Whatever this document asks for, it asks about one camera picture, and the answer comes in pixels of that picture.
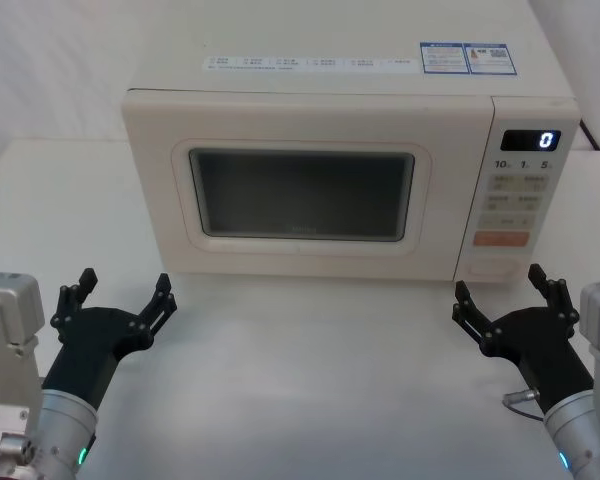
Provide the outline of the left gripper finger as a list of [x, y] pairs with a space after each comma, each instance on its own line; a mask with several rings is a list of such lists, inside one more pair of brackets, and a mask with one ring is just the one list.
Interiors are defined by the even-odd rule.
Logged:
[[135, 349], [148, 349], [153, 345], [156, 334], [177, 310], [172, 293], [170, 277], [161, 273], [149, 303], [136, 316], [134, 325], [129, 325]]
[[60, 287], [56, 312], [50, 325], [57, 331], [58, 340], [65, 340], [65, 328], [73, 317], [82, 310], [86, 298], [93, 292], [98, 278], [93, 268], [86, 268], [76, 284]]

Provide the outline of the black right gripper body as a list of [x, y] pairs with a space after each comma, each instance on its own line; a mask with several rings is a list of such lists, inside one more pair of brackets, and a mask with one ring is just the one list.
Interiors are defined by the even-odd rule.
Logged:
[[570, 343], [578, 320], [573, 309], [516, 310], [489, 325], [480, 351], [513, 363], [526, 385], [539, 393], [537, 403], [546, 413], [566, 398], [593, 388], [591, 374]]

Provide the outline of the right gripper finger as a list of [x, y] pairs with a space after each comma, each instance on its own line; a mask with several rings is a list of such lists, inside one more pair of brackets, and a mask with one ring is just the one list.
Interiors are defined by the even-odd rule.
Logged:
[[551, 321], [567, 339], [571, 339], [575, 334], [574, 325], [579, 321], [579, 313], [573, 306], [566, 280], [549, 279], [537, 263], [530, 265], [528, 279], [546, 301]]
[[503, 356], [502, 321], [491, 321], [478, 309], [464, 281], [455, 284], [455, 299], [452, 320], [477, 343], [484, 356]]

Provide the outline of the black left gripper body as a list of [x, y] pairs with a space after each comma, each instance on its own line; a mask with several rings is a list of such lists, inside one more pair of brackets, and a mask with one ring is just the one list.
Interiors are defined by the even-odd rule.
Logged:
[[73, 395], [98, 409], [116, 372], [127, 355], [153, 345], [149, 323], [138, 315], [93, 307], [51, 320], [61, 349], [42, 387]]

